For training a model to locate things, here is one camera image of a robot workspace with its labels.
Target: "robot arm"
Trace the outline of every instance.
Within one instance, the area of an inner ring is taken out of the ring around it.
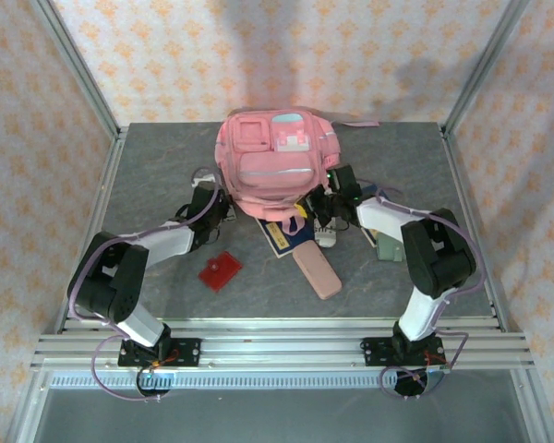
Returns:
[[[169,352],[170,330],[139,302],[147,268],[169,257],[192,252],[208,242],[210,234],[225,218],[229,201],[222,190],[209,210],[197,221],[184,225],[182,212],[190,220],[203,211],[214,194],[213,182],[200,182],[191,203],[174,218],[145,233],[113,235],[97,233],[92,239],[68,287],[71,297],[80,273],[91,263],[79,284],[75,305],[113,323],[143,352],[152,351],[162,360]],[[102,252],[94,259],[97,250]]]
[[[457,225],[452,212],[411,210],[386,198],[362,196],[349,165],[329,170],[331,194],[319,186],[298,201],[302,215],[321,225],[342,217],[355,226],[373,229],[404,244],[406,263],[414,284],[408,306],[394,325],[395,364],[417,354],[434,339],[440,305],[476,271],[476,261],[465,240],[428,214]]]

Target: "patterned wall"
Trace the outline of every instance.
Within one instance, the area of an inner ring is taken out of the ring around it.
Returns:
[[[0,0],[0,441],[62,302],[108,146],[30,1]]]
[[[495,277],[554,415],[554,0],[535,0],[457,140]]]
[[[55,0],[121,125],[305,105],[442,121],[507,0]]]

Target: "small white object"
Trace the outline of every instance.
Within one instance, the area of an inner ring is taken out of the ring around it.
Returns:
[[[196,177],[196,178],[193,179],[193,182],[191,183],[191,186],[193,186],[195,188],[195,187],[197,187],[199,182],[215,182],[215,175],[206,174],[206,175],[203,175],[202,177]]]
[[[323,228],[314,219],[314,239],[320,247],[333,247],[336,244],[336,219],[331,219]]]

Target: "metal profile bar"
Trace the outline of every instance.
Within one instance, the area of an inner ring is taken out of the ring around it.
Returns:
[[[35,440],[43,406],[47,401],[51,375],[51,371],[46,370],[32,373],[25,396],[21,397],[17,414],[8,429],[6,441],[27,443]]]
[[[525,427],[534,443],[554,443],[554,420],[535,370],[511,371]]]
[[[57,11],[54,2],[52,0],[31,0],[31,3],[37,11],[38,16],[42,19],[45,28],[54,39],[55,46],[72,71],[90,106],[97,114],[102,127],[111,138],[115,138],[119,133],[119,125],[102,96],[96,80],[82,58],[78,47],[74,44],[72,36]]]
[[[279,340],[288,340],[294,342],[300,341],[316,341],[316,340],[361,340],[365,337],[387,337],[390,335],[391,329],[349,329],[343,331],[338,330],[283,330],[279,331]],[[232,331],[232,330],[208,330],[201,331],[205,334],[205,341],[242,341],[242,340],[255,340],[255,341],[275,341],[276,334],[270,330],[251,330],[251,331]],[[487,340],[492,338],[494,341],[500,341],[497,346],[504,346],[504,342],[516,342],[524,341],[525,336],[523,333],[510,333],[509,335],[502,334],[497,329],[474,329],[470,340],[483,339]],[[38,346],[42,346],[47,342],[92,342],[101,341],[114,335],[110,330],[80,330],[75,332],[67,332],[61,335],[43,335],[39,338]],[[194,331],[173,330],[173,337],[175,338],[188,338],[193,337]],[[459,341],[457,337],[443,337],[444,341],[453,342]]]
[[[389,329],[398,318],[358,317],[358,318],[192,318],[188,320],[165,320],[171,329],[207,332],[214,329],[236,330],[325,330],[342,333],[341,329]],[[499,323],[494,317],[443,317],[438,326],[451,329],[498,329]],[[66,331],[86,329],[109,330],[96,320],[77,321],[69,319]]]
[[[497,58],[499,58],[500,51],[509,40],[509,36],[511,35],[513,28],[519,21],[519,18],[523,14],[528,3],[529,0],[511,0],[507,5],[507,8],[505,9],[505,12],[503,12],[497,27],[490,36],[487,46],[482,52],[474,71],[472,71],[470,78],[466,81],[462,93],[458,97],[457,102],[453,105],[453,108],[443,125],[444,135],[447,136],[448,134],[451,134],[460,123],[465,111],[473,101],[476,93],[480,89],[480,86],[487,77],[488,72],[494,66]]]
[[[469,340],[464,346],[465,350],[475,351],[517,351],[526,352],[529,349],[527,342],[521,335],[515,334],[514,338],[496,339],[496,336],[483,337],[482,340]],[[325,338],[322,340],[292,340],[289,338],[279,338],[273,340],[266,339],[227,339],[224,341],[205,341],[201,345],[203,353],[221,353],[245,355],[251,353],[302,353],[311,351],[312,353],[347,353],[355,352],[359,348],[361,338]],[[35,350],[41,354],[59,354],[69,352],[72,348],[74,352],[91,353],[96,348],[101,339],[94,341],[40,341]],[[446,351],[455,351],[462,339],[460,337],[444,337],[443,347]],[[110,342],[102,347],[103,353],[119,353],[119,343]]]
[[[446,138],[442,139],[442,142],[443,148],[445,149],[445,153],[450,163],[450,169],[453,175],[453,182],[455,183],[456,189],[458,191],[458,197],[460,199],[460,202],[462,203],[462,209],[464,210],[465,222],[467,224],[468,231],[480,248],[480,254],[482,255],[483,261],[482,266],[487,269],[488,277],[485,283],[487,295],[490,298],[490,303],[495,310],[501,328],[503,330],[509,330],[509,315],[505,308],[505,306],[507,306],[507,300],[504,297],[504,293],[498,290],[497,284],[494,282],[494,278],[492,277],[492,273],[489,272],[488,264],[490,263],[490,261],[488,260],[488,254],[481,242],[482,237],[480,236],[480,232],[478,231],[475,223],[474,209],[472,208],[472,204],[466,197],[466,194],[464,192],[464,174],[458,166],[455,158],[455,153],[458,151],[458,149],[456,149],[457,142],[455,135],[449,134]]]
[[[78,250],[78,254],[74,260],[75,266],[78,265],[82,258],[82,254],[89,246],[92,237],[99,232],[102,227],[102,221],[104,220],[104,214],[109,204],[109,198],[111,196],[111,190],[113,189],[114,178],[119,166],[119,160],[121,159],[121,152],[123,151],[124,142],[120,137],[115,138],[111,142],[107,157],[105,159],[104,166],[101,171],[101,178],[99,180],[97,191],[92,199],[90,208],[89,225],[86,228],[84,234],[84,240],[82,247]],[[70,272],[68,280],[72,278],[74,271]],[[55,333],[59,333],[65,326],[67,318],[67,298],[63,300],[55,322]]]
[[[227,335],[221,338],[221,330],[208,329],[217,337],[208,341],[205,331],[199,332],[203,339],[198,368],[181,368],[181,371],[357,371],[365,370],[363,352],[359,347],[364,329],[325,329],[330,336],[310,339],[292,339],[291,330],[265,329],[258,339],[259,331],[250,329],[247,338],[235,339]],[[529,347],[521,333],[503,333],[494,329],[473,330],[470,340],[460,355],[460,369],[513,369],[534,365]],[[367,335],[388,336],[391,329],[368,330]],[[58,370],[85,370],[90,363],[102,332],[77,335],[69,332],[64,336],[41,337],[32,365]],[[447,358],[451,359],[459,346],[459,338],[444,338]],[[96,359],[99,368],[112,371],[127,371],[116,366],[119,343],[104,346]]]

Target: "red card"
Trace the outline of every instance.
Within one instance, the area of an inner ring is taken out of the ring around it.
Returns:
[[[217,293],[241,269],[240,262],[229,252],[223,251],[217,258],[208,260],[207,268],[199,273],[199,279]]]

